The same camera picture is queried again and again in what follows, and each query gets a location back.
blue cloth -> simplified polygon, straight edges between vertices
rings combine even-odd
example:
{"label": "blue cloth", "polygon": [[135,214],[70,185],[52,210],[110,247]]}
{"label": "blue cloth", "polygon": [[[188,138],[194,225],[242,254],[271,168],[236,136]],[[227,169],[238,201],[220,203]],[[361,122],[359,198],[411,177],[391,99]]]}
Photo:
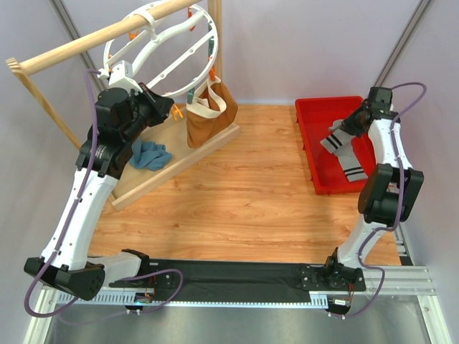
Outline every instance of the blue cloth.
{"label": "blue cloth", "polygon": [[140,138],[132,145],[132,151],[134,155],[129,162],[137,169],[161,170],[172,159],[172,154],[166,152],[165,145],[142,142]]}

canvas bag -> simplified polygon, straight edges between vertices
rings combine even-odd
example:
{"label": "canvas bag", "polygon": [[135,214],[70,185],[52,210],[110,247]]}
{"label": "canvas bag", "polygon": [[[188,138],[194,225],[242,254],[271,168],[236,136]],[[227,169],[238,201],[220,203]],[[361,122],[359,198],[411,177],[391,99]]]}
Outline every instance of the canvas bag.
{"label": "canvas bag", "polygon": [[218,77],[208,78],[194,94],[186,104],[186,131],[188,146],[198,148],[233,123],[237,103]]}

gray wall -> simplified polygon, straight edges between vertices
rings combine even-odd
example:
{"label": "gray wall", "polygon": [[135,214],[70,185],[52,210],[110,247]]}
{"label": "gray wall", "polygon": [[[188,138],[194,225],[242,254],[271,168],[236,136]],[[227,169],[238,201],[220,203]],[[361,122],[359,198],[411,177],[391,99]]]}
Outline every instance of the gray wall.
{"label": "gray wall", "polygon": [[[81,34],[112,24],[148,2],[64,0]],[[224,0],[224,81],[239,102],[248,103],[293,104],[302,97],[364,95],[378,77],[417,2]],[[207,7],[206,1],[199,5]],[[183,10],[168,23],[184,18]],[[205,29],[205,25],[197,27],[165,43],[147,61],[138,81],[150,80]],[[127,36],[121,40],[127,42]],[[156,90],[177,90],[188,83],[207,61],[205,49]],[[91,53],[101,67],[103,48],[94,48]]]}
{"label": "gray wall", "polygon": [[[22,61],[68,40],[47,0],[4,2],[0,31],[0,62]],[[83,72],[72,59],[33,76],[81,139],[90,125]],[[22,303],[32,280],[22,269],[55,230],[77,151],[4,62],[0,80],[0,341],[22,343],[30,320]]]}
{"label": "gray wall", "polygon": [[[425,99],[402,119],[407,155],[425,174],[407,233],[416,263],[429,267],[449,330],[459,342],[458,16],[457,1],[434,1],[386,85],[417,80],[429,87]],[[419,91],[397,90],[396,109]]]}

wooden stand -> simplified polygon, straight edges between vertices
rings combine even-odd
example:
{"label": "wooden stand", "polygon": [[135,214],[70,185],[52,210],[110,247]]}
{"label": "wooden stand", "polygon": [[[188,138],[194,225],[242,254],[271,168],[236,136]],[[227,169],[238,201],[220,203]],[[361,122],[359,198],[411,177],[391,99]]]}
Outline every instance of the wooden stand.
{"label": "wooden stand", "polygon": [[[200,0],[169,0],[164,4],[149,9],[151,16],[158,20],[168,16],[180,9],[199,2]],[[215,61],[215,71],[222,76],[222,4],[221,0],[209,0],[209,14],[212,16],[219,34],[219,54]],[[70,130],[61,115],[54,109],[49,100],[43,95],[38,86],[30,78],[31,75],[52,67],[66,59],[74,57],[100,44],[106,43],[123,34],[134,31],[148,22],[142,16],[132,16],[118,23],[100,29],[92,34],[71,41],[61,47],[55,48],[44,54],[38,55],[24,62],[17,62],[15,59],[6,61],[11,71],[19,81],[34,96],[37,102],[43,107],[51,119],[57,124],[62,132],[68,137],[72,144],[80,149],[81,142]],[[169,164],[160,171],[136,170],[129,164],[126,166],[121,180],[110,195],[110,202],[117,210],[139,199],[156,187],[173,178],[176,174],[195,164],[208,156],[213,151],[221,148],[239,135],[240,128],[232,124],[223,130],[213,139],[205,143],[201,148],[193,149],[186,143],[186,121],[174,122],[169,118],[165,123],[154,128],[145,130],[142,140],[154,140],[157,143],[166,145],[167,150],[174,156]]]}

red plastic bin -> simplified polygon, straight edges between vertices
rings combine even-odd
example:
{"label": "red plastic bin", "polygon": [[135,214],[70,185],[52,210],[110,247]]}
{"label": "red plastic bin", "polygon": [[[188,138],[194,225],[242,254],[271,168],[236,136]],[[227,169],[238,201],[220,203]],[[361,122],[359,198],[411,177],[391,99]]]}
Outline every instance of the red plastic bin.
{"label": "red plastic bin", "polygon": [[[311,170],[316,194],[344,194],[360,192],[364,181],[349,182],[339,165],[338,158],[330,154],[321,140],[330,135],[328,128],[335,120],[348,117],[362,102],[359,96],[309,98],[295,101],[298,124]],[[352,140],[354,153],[365,173],[370,176],[376,165],[373,145],[367,134]]]}

